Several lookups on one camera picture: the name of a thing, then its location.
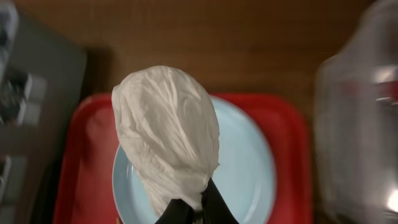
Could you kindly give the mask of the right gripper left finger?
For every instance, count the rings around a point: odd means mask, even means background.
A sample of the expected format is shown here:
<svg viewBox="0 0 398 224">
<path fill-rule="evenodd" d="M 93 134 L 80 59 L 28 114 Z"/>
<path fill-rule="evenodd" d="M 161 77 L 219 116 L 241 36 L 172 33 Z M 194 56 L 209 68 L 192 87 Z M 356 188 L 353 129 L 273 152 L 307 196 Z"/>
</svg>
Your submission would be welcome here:
<svg viewBox="0 0 398 224">
<path fill-rule="evenodd" d="M 181 199 L 172 199 L 155 224 L 192 224 L 193 209 Z"/>
</svg>

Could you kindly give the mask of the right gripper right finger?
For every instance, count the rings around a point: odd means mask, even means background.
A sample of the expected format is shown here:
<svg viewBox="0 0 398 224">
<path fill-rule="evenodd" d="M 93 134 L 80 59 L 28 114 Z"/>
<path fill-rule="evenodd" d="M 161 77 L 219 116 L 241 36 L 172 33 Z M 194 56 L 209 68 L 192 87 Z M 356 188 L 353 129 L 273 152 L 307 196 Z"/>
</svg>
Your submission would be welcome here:
<svg viewBox="0 0 398 224">
<path fill-rule="evenodd" d="M 212 179 L 201 195 L 204 224 L 238 224 Z"/>
</svg>

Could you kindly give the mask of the light blue plate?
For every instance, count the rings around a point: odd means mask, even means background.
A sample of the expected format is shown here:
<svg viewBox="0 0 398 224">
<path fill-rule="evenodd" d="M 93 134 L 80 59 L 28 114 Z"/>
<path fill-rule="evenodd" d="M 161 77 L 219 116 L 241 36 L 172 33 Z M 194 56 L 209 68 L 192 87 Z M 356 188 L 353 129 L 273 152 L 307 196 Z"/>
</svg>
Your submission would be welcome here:
<svg viewBox="0 0 398 224">
<path fill-rule="evenodd" d="M 271 148 L 247 113 L 220 97 L 211 100 L 220 127 L 220 164 L 213 182 L 239 223 L 266 223 L 277 187 Z M 143 184 L 121 147 L 114 158 L 112 184 L 123 223 L 157 221 Z"/>
</svg>

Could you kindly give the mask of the white napkin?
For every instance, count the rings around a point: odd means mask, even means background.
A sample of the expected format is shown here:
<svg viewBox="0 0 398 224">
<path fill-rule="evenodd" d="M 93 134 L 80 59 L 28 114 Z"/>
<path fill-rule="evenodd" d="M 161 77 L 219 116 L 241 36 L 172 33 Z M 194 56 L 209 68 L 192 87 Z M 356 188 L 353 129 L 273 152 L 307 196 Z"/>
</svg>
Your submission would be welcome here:
<svg viewBox="0 0 398 224">
<path fill-rule="evenodd" d="M 173 199 L 195 211 L 219 166 L 220 129 L 206 90 L 177 68 L 154 66 L 113 88 L 119 144 L 156 215 Z"/>
</svg>

